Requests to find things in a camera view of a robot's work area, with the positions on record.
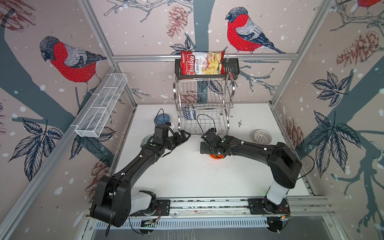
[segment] bird head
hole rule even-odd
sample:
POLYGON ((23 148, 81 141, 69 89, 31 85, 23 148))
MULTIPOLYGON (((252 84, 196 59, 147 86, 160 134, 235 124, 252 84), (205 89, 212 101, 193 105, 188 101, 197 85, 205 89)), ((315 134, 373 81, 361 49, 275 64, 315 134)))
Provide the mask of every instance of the bird head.
POLYGON ((41 43, 40 43, 40 52, 41 56, 43 57, 44 61, 56 60, 55 58, 55 52, 53 51, 54 46, 59 43, 60 41, 52 36, 45 37, 41 43))
POLYGON ((243 8, 243 7, 235 7, 235 8, 232 8, 228 12, 225 20, 228 20, 230 23, 233 23, 238 16, 243 15, 243 14, 244 15, 248 14, 248 11, 245 8, 243 8))

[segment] white tabletop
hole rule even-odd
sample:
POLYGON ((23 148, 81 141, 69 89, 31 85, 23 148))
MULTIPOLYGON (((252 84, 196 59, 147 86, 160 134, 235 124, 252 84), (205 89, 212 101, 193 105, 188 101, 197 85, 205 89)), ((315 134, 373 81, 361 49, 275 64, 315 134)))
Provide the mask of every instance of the white tabletop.
MULTIPOLYGON (((154 133, 153 119, 160 108, 170 116, 177 130, 175 105, 139 105, 116 172, 138 155, 141 140, 154 133)), ((235 104, 230 116, 230 136, 254 142, 253 132, 262 129, 271 135, 271 144, 285 142, 268 104, 235 104)), ((269 166, 240 156, 214 160, 208 154, 200 154, 201 141, 200 136, 191 136, 171 154, 160 158, 137 180, 132 194, 142 189, 165 198, 253 197, 266 194, 273 180, 269 166)), ((295 188, 291 189, 288 195, 308 195, 302 179, 297 181, 295 188)))

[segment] black mounting plate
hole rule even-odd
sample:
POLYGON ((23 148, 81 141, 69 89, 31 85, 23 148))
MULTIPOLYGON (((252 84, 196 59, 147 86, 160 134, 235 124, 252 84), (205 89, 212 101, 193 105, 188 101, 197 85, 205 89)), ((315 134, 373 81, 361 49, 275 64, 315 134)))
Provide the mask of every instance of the black mounting plate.
MULTIPOLYGON (((249 206, 249 211, 251 212, 251 215, 268 214, 264 210, 263 200, 264 200, 264 197, 248 199, 248 206, 249 206)), ((279 208, 275 210, 272 214, 287 215, 287 212, 285 212, 284 210, 287 212, 290 212, 289 205, 286 199, 283 199, 281 201, 279 208)))
MULTIPOLYGON (((170 206, 170 200, 157 200, 156 199, 156 206, 160 207, 161 209, 161 215, 162 216, 169 216, 169 206, 170 206)), ((156 209, 151 216, 158 216, 159 211, 156 209)), ((135 213, 132 213, 130 215, 131 217, 149 217, 143 213, 143 211, 138 211, 135 213)))

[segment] dish rack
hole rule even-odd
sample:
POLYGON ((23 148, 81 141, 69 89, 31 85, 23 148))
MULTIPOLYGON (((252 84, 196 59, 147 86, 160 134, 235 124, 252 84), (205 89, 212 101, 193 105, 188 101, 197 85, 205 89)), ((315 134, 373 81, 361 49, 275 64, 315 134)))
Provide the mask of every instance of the dish rack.
POLYGON ((100 136, 127 82, 125 74, 113 73, 110 75, 75 130, 80 137, 100 136))
POLYGON ((204 75, 175 76, 173 91, 179 114, 179 130, 201 135, 215 127, 216 134, 227 134, 235 93, 232 73, 222 78, 192 78, 197 76, 204 75))

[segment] red chip bag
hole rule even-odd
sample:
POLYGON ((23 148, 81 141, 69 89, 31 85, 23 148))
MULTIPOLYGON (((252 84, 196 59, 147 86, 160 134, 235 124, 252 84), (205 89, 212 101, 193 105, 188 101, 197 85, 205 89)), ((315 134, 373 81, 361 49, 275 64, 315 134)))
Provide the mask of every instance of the red chip bag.
POLYGON ((225 74, 221 64, 223 57, 224 51, 218 53, 181 51, 181 75, 225 74))

